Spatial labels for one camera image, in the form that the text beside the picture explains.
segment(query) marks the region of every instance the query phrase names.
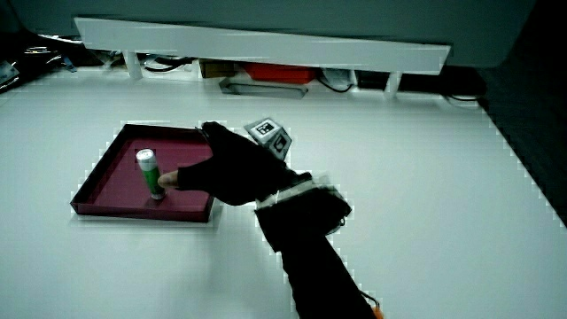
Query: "gloved hand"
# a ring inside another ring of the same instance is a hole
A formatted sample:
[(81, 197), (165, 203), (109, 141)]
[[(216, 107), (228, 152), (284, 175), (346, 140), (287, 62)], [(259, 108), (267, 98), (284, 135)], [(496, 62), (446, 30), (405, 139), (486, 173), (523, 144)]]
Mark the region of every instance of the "gloved hand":
[(285, 162), (221, 124), (206, 122), (200, 131), (213, 156), (162, 175), (159, 185), (179, 191), (206, 191), (229, 205), (239, 206), (263, 200), (298, 180)]

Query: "cube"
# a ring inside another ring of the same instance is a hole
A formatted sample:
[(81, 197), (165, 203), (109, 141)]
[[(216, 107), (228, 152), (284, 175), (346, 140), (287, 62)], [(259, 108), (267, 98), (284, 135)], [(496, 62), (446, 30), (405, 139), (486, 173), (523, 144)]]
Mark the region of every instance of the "cube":
[(246, 125), (245, 129), (258, 145), (270, 150), (278, 159), (285, 159), (291, 146), (291, 137), (281, 125), (266, 118)]

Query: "tray rim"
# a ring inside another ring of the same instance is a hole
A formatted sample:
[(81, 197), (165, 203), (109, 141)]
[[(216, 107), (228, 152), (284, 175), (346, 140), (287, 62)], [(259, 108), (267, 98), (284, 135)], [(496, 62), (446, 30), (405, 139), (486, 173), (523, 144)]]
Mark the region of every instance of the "tray rim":
[[(73, 199), (69, 203), (77, 214), (123, 217), (123, 218), (139, 218), (139, 219), (158, 219), (155, 218), (155, 216), (154, 217), (150, 217), (150, 216), (155, 214), (163, 214), (163, 213), (169, 213), (169, 214), (181, 213), (181, 211), (173, 211), (167, 209), (148, 210), (148, 208), (100, 206), (100, 205), (94, 205), (93, 203), (89, 202), (90, 195), (99, 186), (99, 183), (101, 179), (104, 178), (107, 169), (113, 164), (114, 159), (120, 153), (125, 143), (130, 138), (136, 138), (136, 137), (151, 137), (151, 138), (166, 137), (166, 138), (175, 138), (175, 139), (188, 138), (190, 140), (191, 139), (199, 140), (201, 142), (204, 142), (205, 144), (208, 144), (206, 137), (202, 134), (201, 130), (198, 128), (178, 128), (178, 127), (165, 127), (165, 126), (141, 125), (141, 124), (130, 124), (130, 123), (124, 124), (118, 135), (110, 143), (110, 145), (106, 149), (101, 159), (94, 166), (92, 171), (89, 173), (89, 176), (87, 176), (84, 183), (81, 185), (81, 187), (75, 193)], [(204, 217), (206, 217), (205, 222), (207, 222), (211, 213), (210, 210), (212, 204), (214, 202), (214, 197), (209, 194), (207, 195), (208, 198), (205, 204), (205, 209), (203, 211), (185, 211), (184, 213), (186, 215), (187, 214), (189, 215), (194, 214), (196, 216), (203, 215)], [(97, 207), (106, 207), (106, 209), (110, 211), (116, 210), (124, 213), (123, 214), (112, 213), (112, 212), (108, 214), (93, 213), (92, 210), (93, 209), (96, 210)], [(139, 215), (139, 214), (146, 214), (148, 215), (148, 217), (132, 217), (132, 215)], [(161, 219), (161, 220), (194, 222), (194, 221), (185, 221), (179, 219)]]

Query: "red container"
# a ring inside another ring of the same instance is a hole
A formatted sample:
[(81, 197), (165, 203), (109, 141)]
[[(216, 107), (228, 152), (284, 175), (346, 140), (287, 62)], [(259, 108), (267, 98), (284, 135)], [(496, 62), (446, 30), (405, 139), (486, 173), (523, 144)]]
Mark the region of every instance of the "red container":
[(210, 158), (213, 153), (194, 128), (165, 128), (126, 124), (71, 206), (77, 214), (208, 222), (214, 198), (203, 191), (167, 190), (162, 200), (151, 198), (136, 153), (154, 151), (160, 172), (174, 171)]
[(244, 69), (256, 81), (306, 84), (315, 78), (312, 67), (246, 63)]

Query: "table surface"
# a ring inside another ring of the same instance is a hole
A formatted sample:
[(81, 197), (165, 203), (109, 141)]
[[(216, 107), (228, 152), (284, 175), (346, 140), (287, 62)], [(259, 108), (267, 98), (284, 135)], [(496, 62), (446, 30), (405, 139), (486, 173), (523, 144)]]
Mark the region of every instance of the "table surface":
[(352, 205), (329, 240), (387, 318), (567, 313), (565, 227), (482, 109), (309, 86), (300, 100), (241, 97), (215, 79), (81, 68), (1, 95), (0, 317), (296, 317), (253, 205), (205, 225), (69, 205), (127, 121), (245, 134), (268, 116), (293, 139), (291, 168), (328, 173)]

